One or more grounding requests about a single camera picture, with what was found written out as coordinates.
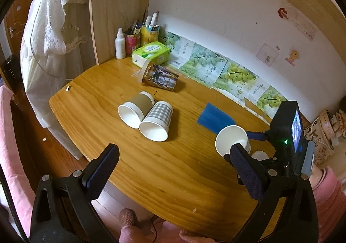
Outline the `pink sleeve forearm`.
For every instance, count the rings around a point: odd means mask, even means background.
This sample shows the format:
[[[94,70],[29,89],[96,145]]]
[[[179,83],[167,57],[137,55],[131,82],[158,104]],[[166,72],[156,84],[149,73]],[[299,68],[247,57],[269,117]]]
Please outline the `pink sleeve forearm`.
[[[310,183],[316,201],[319,242],[345,242],[345,193],[330,167],[312,167]]]

